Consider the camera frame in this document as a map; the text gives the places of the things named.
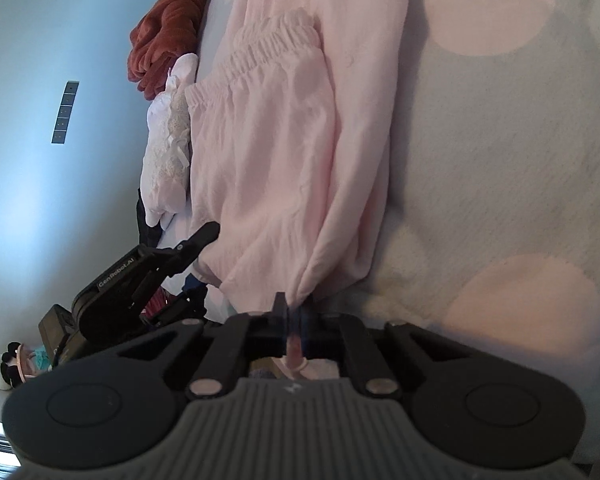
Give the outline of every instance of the gray textured grip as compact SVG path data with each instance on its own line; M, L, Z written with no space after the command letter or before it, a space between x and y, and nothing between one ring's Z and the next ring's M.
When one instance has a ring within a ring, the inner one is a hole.
M11 478L582 480L584 476L567 460L522 472L461 463L424 440L397 402L363 397L348 379L240 379L236 389L221 399L190 403L158 446L129 462L68 472L22 460Z

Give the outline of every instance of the plush toy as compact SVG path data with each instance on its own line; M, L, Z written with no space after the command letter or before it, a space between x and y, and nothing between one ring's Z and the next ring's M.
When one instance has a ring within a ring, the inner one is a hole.
M16 365L19 347L20 343L9 343L7 351L0 356L0 390L11 390L22 384Z

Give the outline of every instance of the red fabric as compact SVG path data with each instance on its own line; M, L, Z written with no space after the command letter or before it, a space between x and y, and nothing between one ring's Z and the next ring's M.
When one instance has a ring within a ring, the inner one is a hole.
M176 60L198 46L206 0L158 0L131 31L127 75L151 101L164 90Z
M169 294L162 287L158 288L158 290L155 291L155 294L149 300L149 303L144 306L144 314L149 318L155 316L158 314L158 312L164 309L164 307L171 301L172 298L174 298L172 294Z

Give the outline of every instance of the pink pajama pants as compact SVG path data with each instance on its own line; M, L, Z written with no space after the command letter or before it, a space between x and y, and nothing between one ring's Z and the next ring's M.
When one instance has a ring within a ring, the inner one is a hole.
M243 27L232 53L186 90L191 230L221 225L197 273L240 312L277 291L302 301L324 221L335 106L320 39L302 9Z
M206 80L188 89L190 232L238 312L296 306L369 271L388 189L407 0L234 0Z

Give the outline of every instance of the bed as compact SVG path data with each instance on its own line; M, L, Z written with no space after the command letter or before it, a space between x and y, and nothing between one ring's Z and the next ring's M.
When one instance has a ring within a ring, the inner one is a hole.
M231 7L208 4L198 80ZM189 237L189 210L161 247ZM600 0L410 0L372 268L318 308L560 378L587 410L574 460L600 463Z

